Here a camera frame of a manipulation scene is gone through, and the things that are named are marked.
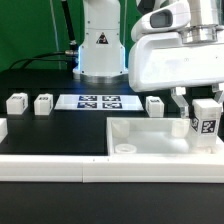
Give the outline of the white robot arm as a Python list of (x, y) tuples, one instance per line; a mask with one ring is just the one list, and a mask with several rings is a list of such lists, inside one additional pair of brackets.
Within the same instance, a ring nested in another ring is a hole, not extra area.
[(142, 17), (131, 30), (129, 53), (119, 40), (118, 0), (83, 0), (85, 37), (74, 76), (112, 82), (126, 75), (136, 92), (169, 89), (181, 115), (189, 115), (185, 89), (210, 85), (205, 108), (224, 103), (222, 0), (136, 0)]

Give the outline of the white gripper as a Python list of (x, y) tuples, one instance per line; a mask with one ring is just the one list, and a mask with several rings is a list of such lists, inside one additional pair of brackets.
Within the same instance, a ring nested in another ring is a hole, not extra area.
[(183, 44), (177, 32), (145, 35), (129, 53), (129, 85), (135, 92), (171, 89), (182, 118), (189, 117), (185, 87), (212, 85), (224, 102), (224, 31), (212, 43)]

